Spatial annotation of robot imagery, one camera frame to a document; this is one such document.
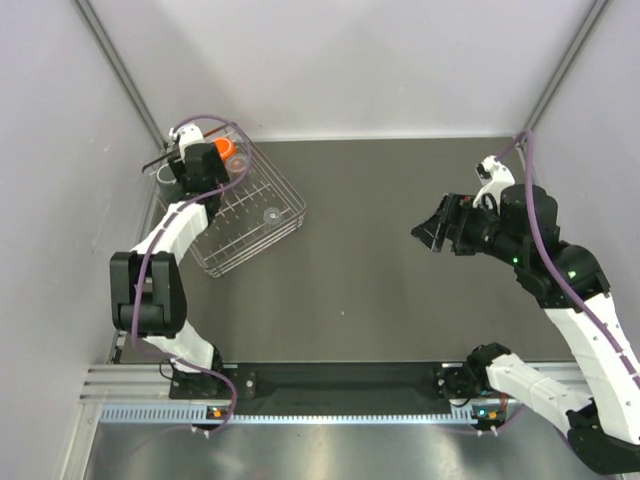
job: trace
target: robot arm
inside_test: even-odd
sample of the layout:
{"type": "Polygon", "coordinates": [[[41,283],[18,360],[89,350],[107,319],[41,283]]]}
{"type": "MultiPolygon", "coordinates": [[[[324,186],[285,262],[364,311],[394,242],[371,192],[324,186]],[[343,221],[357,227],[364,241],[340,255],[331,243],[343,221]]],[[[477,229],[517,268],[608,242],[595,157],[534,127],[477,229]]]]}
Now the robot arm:
{"type": "Polygon", "coordinates": [[[476,171],[483,183],[480,192],[445,195],[436,213],[412,235],[434,252],[448,239],[455,255],[485,253],[510,265],[569,344],[592,396],[542,375],[498,344],[478,347],[467,358],[468,396],[499,391],[520,400],[562,432],[578,457],[598,473],[640,470],[640,365],[597,260],[585,248],[560,240],[557,203],[534,186],[544,245],[600,325],[577,308],[544,266],[529,227],[524,185],[515,184],[493,157],[476,171]]]}
{"type": "MultiPolygon", "coordinates": [[[[169,205],[165,216],[145,240],[131,251],[118,252],[111,258],[112,319],[117,329],[131,333],[136,281],[142,257],[151,249],[138,336],[172,358],[217,370],[214,367],[221,363],[219,353],[187,321],[187,301],[178,265],[220,208],[220,196],[185,206],[186,200],[219,188],[229,177],[215,144],[205,143],[202,132],[194,124],[184,125],[175,133],[175,140],[179,157],[170,156],[169,166],[181,186],[181,201],[169,205]],[[161,230],[163,234],[154,244],[161,230]]],[[[172,360],[172,363],[182,372],[196,372],[180,362],[172,360]]]]}

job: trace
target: orange cup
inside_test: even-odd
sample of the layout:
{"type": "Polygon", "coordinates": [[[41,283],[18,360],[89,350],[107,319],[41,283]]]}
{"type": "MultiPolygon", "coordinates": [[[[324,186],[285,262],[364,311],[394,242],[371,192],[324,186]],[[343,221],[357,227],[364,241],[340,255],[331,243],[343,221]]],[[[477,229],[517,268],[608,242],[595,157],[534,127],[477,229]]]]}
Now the orange cup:
{"type": "Polygon", "coordinates": [[[214,138],[213,143],[216,144],[216,148],[223,162],[226,162],[231,155],[236,153],[235,144],[227,137],[214,138]]]}

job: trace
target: white wall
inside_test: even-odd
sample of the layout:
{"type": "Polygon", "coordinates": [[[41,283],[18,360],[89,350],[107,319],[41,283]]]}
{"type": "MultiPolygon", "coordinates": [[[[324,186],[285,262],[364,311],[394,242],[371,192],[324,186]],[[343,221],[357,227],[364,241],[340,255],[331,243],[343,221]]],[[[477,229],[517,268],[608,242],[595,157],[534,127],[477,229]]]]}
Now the white wall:
{"type": "Polygon", "coordinates": [[[156,120],[257,139],[515,133],[591,0],[93,0],[156,120]]]}
{"type": "Polygon", "coordinates": [[[640,354],[640,2],[616,0],[537,129],[564,235],[593,251],[640,354]]]}
{"type": "Polygon", "coordinates": [[[53,478],[156,151],[70,1],[0,15],[0,477],[53,478]]]}

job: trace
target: wire dish rack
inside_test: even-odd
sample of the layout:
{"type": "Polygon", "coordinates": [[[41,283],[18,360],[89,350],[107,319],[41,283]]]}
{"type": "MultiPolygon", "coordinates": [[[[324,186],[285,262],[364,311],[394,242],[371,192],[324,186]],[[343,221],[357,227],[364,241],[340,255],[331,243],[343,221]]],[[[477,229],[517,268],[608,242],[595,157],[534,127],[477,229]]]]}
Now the wire dish rack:
{"type": "MultiPolygon", "coordinates": [[[[306,204],[253,142],[247,145],[232,127],[212,132],[215,138],[226,137],[235,145],[236,151],[225,163],[232,180],[247,167],[251,149],[249,172],[236,187],[222,194],[215,220],[190,248],[207,273],[220,277],[300,228],[306,204]]],[[[153,175],[160,204],[166,210],[168,203],[175,201],[179,187],[167,164],[153,175]]]]}

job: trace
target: gray work surface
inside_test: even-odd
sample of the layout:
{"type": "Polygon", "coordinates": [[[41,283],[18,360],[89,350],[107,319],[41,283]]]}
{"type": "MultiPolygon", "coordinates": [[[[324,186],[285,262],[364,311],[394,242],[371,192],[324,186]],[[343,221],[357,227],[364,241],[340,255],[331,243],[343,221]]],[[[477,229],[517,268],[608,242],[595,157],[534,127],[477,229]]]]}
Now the gray work surface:
{"type": "MultiPolygon", "coordinates": [[[[571,359],[512,268],[410,235],[444,193],[475,194],[474,166],[508,141],[262,144],[306,201],[304,224],[219,279],[187,255],[189,321],[227,361],[462,360],[494,341],[525,360],[571,359]]],[[[506,163],[522,179],[515,153],[506,163]]]]}
{"type": "Polygon", "coordinates": [[[600,478],[563,445],[550,423],[531,411],[497,438],[433,425],[244,425],[208,441],[201,434],[174,431],[128,458],[135,446],[166,428],[100,425],[85,480],[600,478]]]}

